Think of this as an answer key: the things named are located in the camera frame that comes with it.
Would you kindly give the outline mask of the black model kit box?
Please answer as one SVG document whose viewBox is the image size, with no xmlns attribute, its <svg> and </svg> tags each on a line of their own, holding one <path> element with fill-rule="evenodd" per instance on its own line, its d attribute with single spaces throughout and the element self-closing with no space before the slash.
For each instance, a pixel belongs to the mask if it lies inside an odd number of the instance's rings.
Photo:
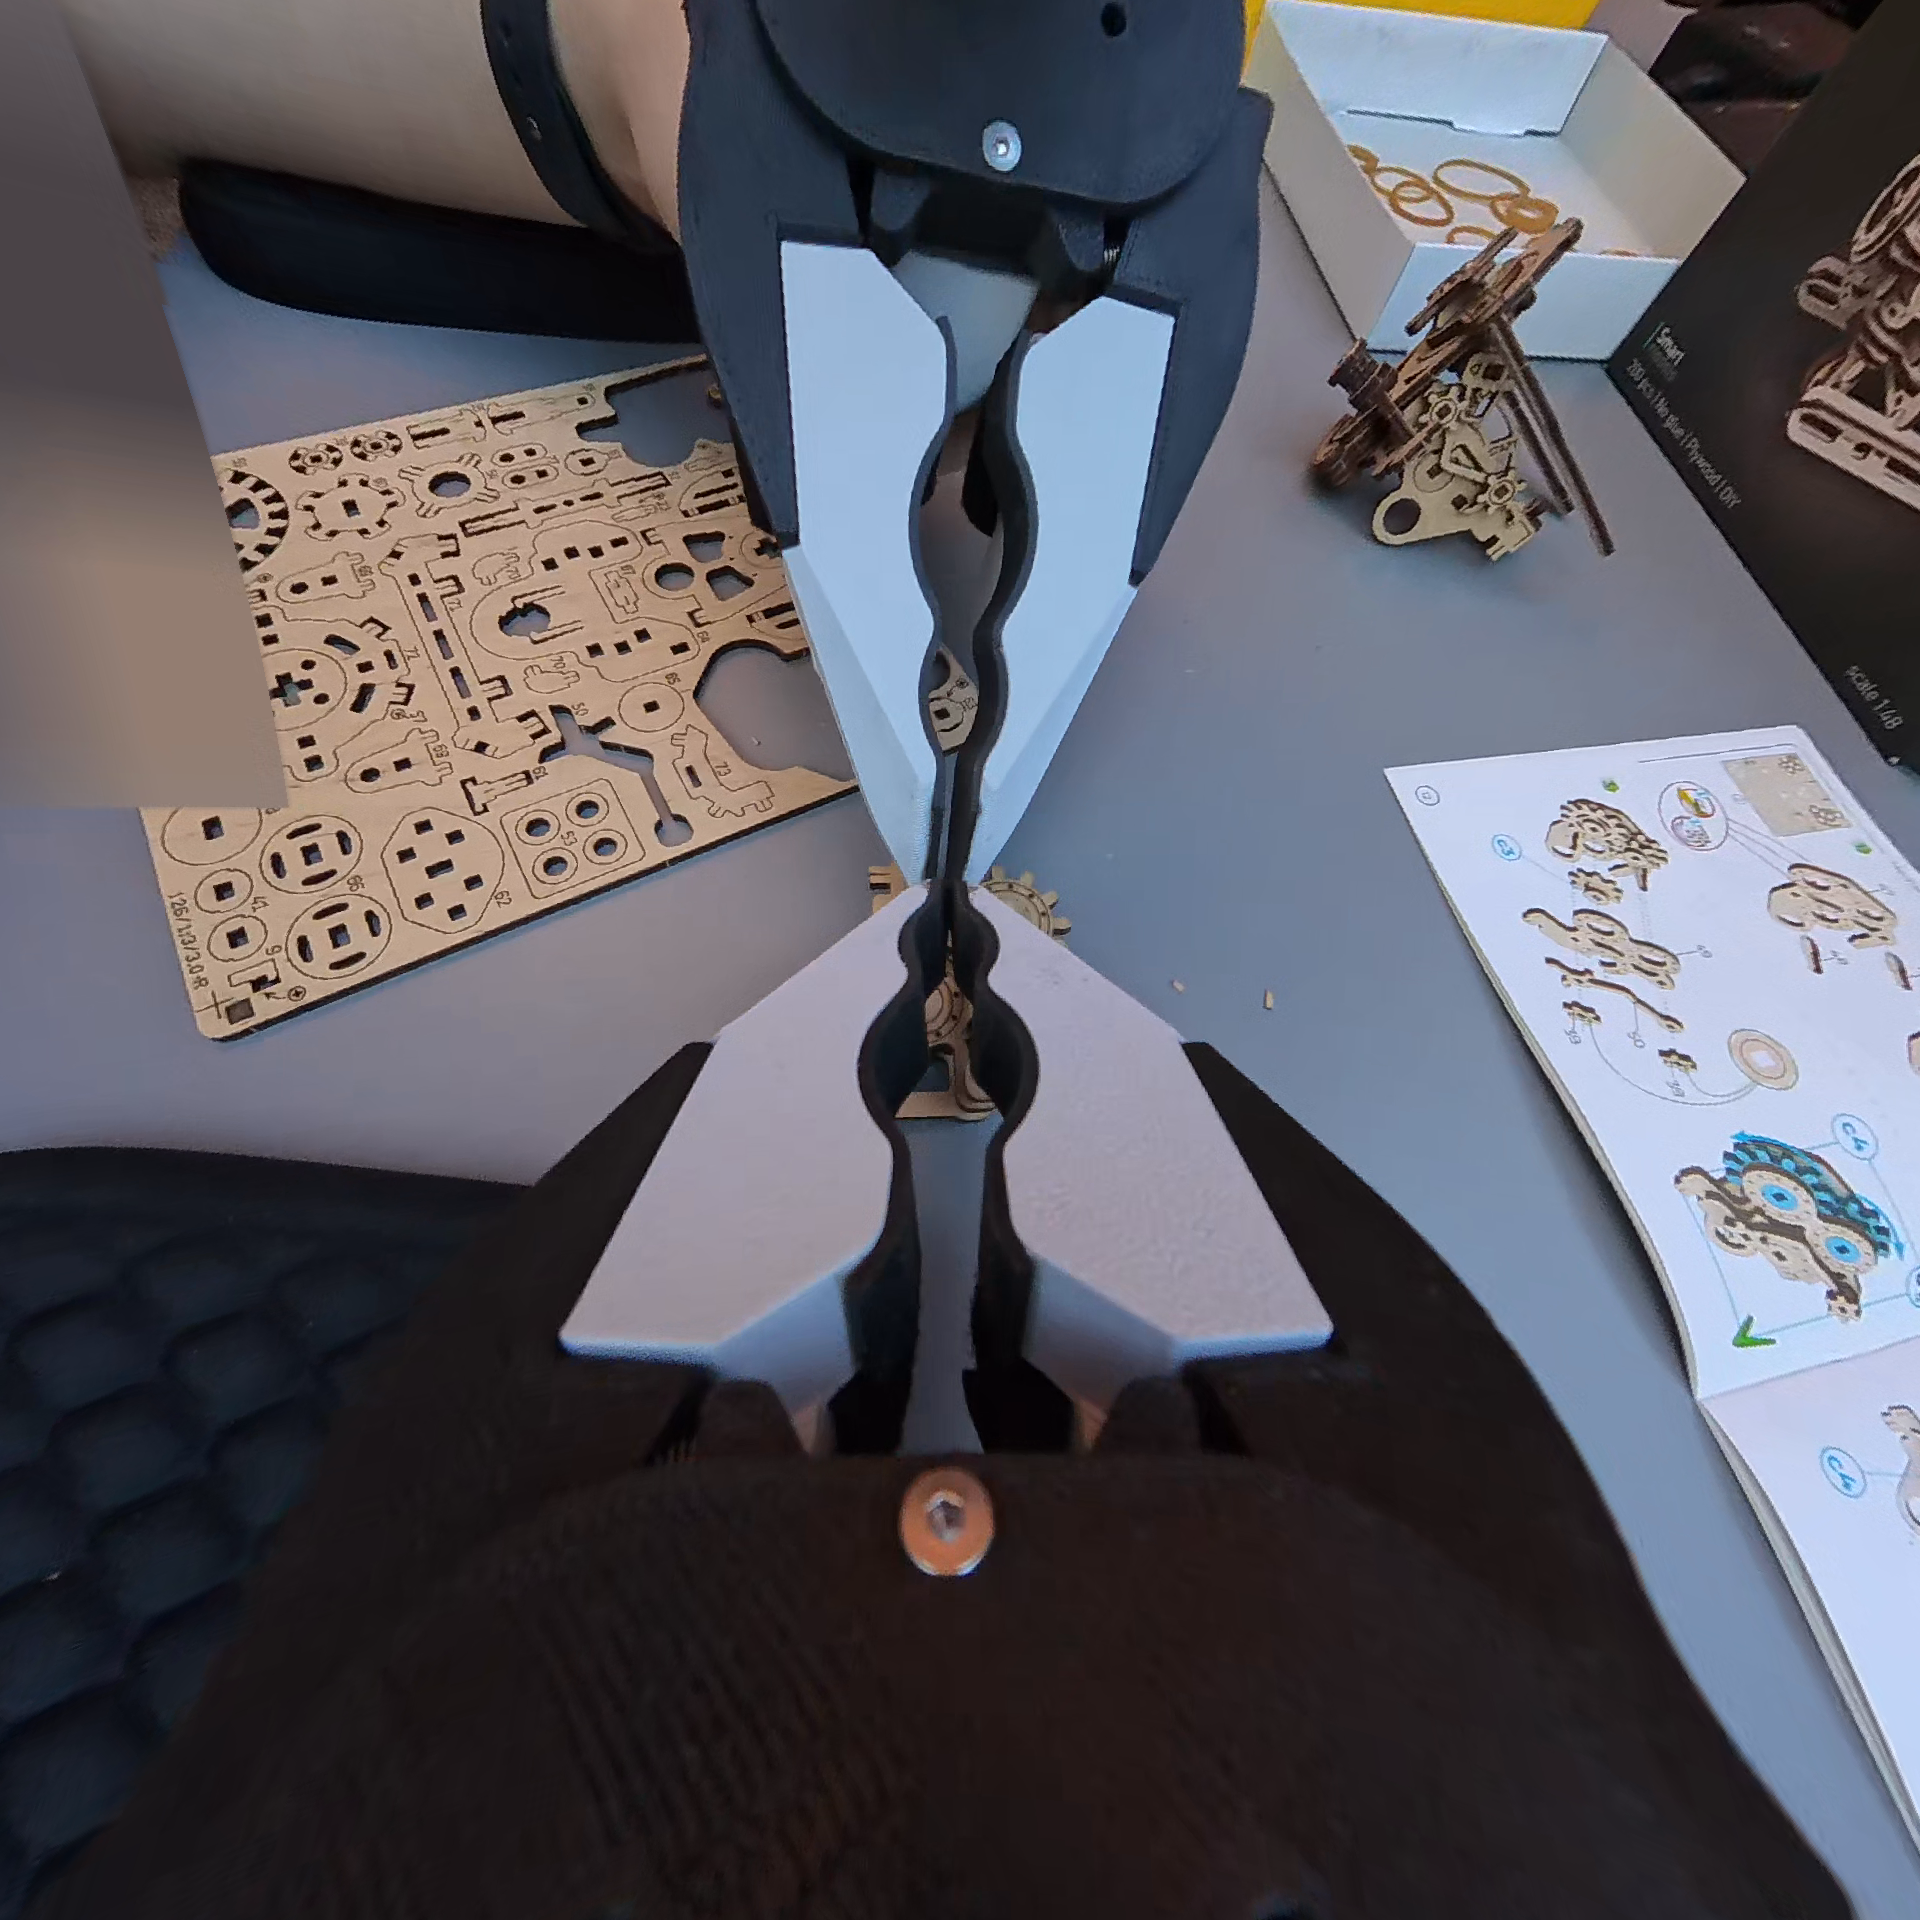
<svg viewBox="0 0 1920 1920">
<path fill-rule="evenodd" d="M 1918 762 L 1918 3 L 1871 17 L 1609 365 L 1885 761 Z"/>
</svg>

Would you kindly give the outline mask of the white instruction booklet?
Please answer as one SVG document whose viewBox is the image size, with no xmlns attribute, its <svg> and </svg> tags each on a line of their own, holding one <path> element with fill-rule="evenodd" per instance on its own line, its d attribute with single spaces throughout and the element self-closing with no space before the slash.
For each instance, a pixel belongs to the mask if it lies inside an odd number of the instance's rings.
<svg viewBox="0 0 1920 1920">
<path fill-rule="evenodd" d="M 1916 1830 L 1913 867 L 1791 726 L 1387 779 Z"/>
</svg>

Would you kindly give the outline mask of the pile of rubber bands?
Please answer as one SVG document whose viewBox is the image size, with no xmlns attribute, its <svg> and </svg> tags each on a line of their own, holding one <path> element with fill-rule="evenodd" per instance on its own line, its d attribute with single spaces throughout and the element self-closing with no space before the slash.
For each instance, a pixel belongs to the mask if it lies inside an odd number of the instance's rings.
<svg viewBox="0 0 1920 1920">
<path fill-rule="evenodd" d="M 1560 208 L 1536 194 L 1526 177 L 1471 155 L 1435 161 L 1429 171 L 1383 160 L 1351 141 L 1348 155 L 1381 203 L 1404 225 L 1448 246 L 1483 246 L 1501 230 L 1548 232 L 1560 224 Z"/>
</svg>

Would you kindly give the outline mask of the black wristband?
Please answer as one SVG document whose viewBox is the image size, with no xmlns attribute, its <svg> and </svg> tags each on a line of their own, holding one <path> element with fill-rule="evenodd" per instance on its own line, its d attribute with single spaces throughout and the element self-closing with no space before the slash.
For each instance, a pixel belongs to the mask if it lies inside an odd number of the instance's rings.
<svg viewBox="0 0 1920 1920">
<path fill-rule="evenodd" d="M 580 225 L 647 255 L 679 242 L 648 218 L 597 157 L 560 69 L 547 1 L 483 1 L 491 75 L 541 184 Z"/>
</svg>

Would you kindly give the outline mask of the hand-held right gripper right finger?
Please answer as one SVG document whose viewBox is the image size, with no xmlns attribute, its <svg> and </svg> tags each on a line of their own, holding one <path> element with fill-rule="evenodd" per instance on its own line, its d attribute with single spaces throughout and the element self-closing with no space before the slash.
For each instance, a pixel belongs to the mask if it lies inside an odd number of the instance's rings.
<svg viewBox="0 0 1920 1920">
<path fill-rule="evenodd" d="M 956 894 L 988 1149 L 967 1406 L 984 1448 L 1053 1450 L 1190 1360 L 1333 1323 L 1176 1032 L 982 889 Z"/>
</svg>

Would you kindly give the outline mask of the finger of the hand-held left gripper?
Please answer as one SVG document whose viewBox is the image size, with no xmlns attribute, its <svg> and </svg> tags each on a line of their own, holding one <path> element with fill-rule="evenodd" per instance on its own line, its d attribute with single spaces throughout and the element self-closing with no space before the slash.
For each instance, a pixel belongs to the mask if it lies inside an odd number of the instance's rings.
<svg viewBox="0 0 1920 1920">
<path fill-rule="evenodd" d="M 781 297 L 800 510 L 784 565 L 854 779 L 917 879 L 940 768 L 918 514 L 953 418 L 951 333 L 862 246 L 781 239 Z"/>
<path fill-rule="evenodd" d="M 984 448 L 1000 570 L 975 633 L 980 715 L 953 837 L 984 879 L 1136 595 L 1136 534 L 1172 317 L 1096 297 L 1000 362 Z"/>
</svg>

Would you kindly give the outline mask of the laser-cut wooden parts sheet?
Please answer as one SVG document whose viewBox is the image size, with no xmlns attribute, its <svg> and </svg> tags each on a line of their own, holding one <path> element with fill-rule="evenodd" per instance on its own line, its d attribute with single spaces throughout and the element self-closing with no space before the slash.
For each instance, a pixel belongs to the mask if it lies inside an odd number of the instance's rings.
<svg viewBox="0 0 1920 1920">
<path fill-rule="evenodd" d="M 220 453 L 280 807 L 141 814 L 208 1040 L 853 791 L 724 739 L 733 649 L 806 654 L 724 422 L 679 464 L 613 397 L 702 354 Z"/>
</svg>

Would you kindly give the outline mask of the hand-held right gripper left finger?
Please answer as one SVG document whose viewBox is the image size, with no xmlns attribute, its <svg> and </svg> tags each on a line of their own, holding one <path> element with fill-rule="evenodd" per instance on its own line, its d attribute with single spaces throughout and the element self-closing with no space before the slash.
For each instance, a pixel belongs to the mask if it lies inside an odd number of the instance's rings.
<svg viewBox="0 0 1920 1920">
<path fill-rule="evenodd" d="M 943 907 L 924 885 L 710 1043 L 560 1336 L 689 1360 L 825 1403 L 836 1446 L 896 1450 L 920 1235 L 896 1110 L 928 1066 Z"/>
</svg>

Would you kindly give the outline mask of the person's left hand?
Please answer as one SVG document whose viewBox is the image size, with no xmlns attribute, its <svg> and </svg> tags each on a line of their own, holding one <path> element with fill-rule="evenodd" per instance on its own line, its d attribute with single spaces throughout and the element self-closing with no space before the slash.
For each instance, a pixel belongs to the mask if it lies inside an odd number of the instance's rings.
<svg viewBox="0 0 1920 1920">
<path fill-rule="evenodd" d="M 551 1 L 566 95 L 615 189 L 680 238 L 683 1 Z"/>
</svg>

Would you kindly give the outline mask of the yellow object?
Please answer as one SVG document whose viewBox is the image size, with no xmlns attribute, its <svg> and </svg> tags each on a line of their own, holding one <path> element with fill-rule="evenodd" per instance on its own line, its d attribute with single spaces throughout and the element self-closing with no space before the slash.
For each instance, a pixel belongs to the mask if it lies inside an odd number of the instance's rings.
<svg viewBox="0 0 1920 1920">
<path fill-rule="evenodd" d="M 1583 30 L 1596 7 L 1593 0 L 1381 0 L 1381 1 L 1317 1 L 1317 7 L 1372 8 L 1393 13 L 1457 15 L 1495 21 L 1550 32 Z"/>
</svg>

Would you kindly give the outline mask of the person's left forearm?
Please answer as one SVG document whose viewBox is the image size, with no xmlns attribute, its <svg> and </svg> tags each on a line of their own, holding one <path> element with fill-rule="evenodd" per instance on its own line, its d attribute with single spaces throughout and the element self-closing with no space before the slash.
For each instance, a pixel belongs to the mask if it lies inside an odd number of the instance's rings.
<svg viewBox="0 0 1920 1920">
<path fill-rule="evenodd" d="M 120 160 L 229 160 L 397 200 L 563 221 L 476 1 L 62 1 Z"/>
</svg>

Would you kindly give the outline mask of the wooden model subassembly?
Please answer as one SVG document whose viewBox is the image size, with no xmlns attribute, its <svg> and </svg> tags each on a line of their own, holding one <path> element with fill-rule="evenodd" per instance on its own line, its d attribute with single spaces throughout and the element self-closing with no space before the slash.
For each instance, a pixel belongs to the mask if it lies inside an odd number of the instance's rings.
<svg viewBox="0 0 1920 1920">
<path fill-rule="evenodd" d="M 1523 249 L 1501 230 L 1443 278 L 1407 321 L 1419 339 L 1387 365 L 1352 342 L 1331 381 L 1351 411 L 1311 455 L 1311 475 L 1341 489 L 1391 478 L 1374 534 L 1412 543 L 1468 534 L 1491 560 L 1516 552 L 1548 511 L 1581 514 L 1601 555 L 1613 538 L 1516 333 L 1539 280 L 1581 234 L 1564 218 Z"/>
</svg>

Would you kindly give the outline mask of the wooden gear assembly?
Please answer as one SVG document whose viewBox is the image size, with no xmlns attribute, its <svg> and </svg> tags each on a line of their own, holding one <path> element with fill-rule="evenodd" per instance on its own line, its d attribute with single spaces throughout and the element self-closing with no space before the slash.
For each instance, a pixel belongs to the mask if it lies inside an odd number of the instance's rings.
<svg viewBox="0 0 1920 1920">
<path fill-rule="evenodd" d="M 1041 890 L 1030 871 L 1019 877 L 991 866 L 984 894 L 1027 918 L 1059 943 L 1067 937 L 1069 920 L 1059 907 L 1059 894 Z M 926 1002 L 928 1069 L 915 1091 L 900 1103 L 900 1119 L 984 1119 L 993 1112 L 989 1094 L 971 1069 L 971 1006 L 960 994 L 953 970 Z"/>
</svg>

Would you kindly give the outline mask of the grey desk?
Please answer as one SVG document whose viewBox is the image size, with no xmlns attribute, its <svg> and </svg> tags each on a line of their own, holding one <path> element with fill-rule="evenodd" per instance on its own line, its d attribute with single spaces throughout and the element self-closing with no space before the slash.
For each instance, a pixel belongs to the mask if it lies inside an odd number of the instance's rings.
<svg viewBox="0 0 1920 1920">
<path fill-rule="evenodd" d="M 1235 406 L 1004 864 L 1059 889 L 1076 952 L 1229 1055 L 1471 1283 L 1728 1731 L 1860 1914 L 1916 1914 L 1903 1823 L 1693 1411 L 1641 1243 L 1383 770 L 1797 723 L 1909 856 L 1916 782 L 1878 761 L 1597 368 L 1548 365 L 1544 383 L 1609 560 L 1575 526 L 1497 565 L 1381 550 L 1352 496 L 1313 496 L 1304 458 L 1348 330 L 1271 187 L 1261 217 Z M 877 858 L 868 814 L 839 799 L 208 1042 L 137 816 L 6 809 L 5 1146 L 527 1184 L 862 918 Z"/>
</svg>

